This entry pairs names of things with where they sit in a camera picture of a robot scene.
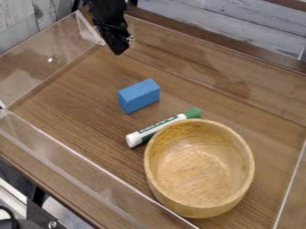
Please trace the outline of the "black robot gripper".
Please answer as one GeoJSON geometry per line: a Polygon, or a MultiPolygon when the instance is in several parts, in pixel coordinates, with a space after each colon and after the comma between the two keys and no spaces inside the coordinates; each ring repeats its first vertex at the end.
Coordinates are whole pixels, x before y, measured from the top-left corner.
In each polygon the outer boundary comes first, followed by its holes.
{"type": "Polygon", "coordinates": [[[125,0],[89,0],[89,12],[98,33],[115,55],[121,55],[129,48],[132,35],[128,32],[124,12],[125,0]]]}

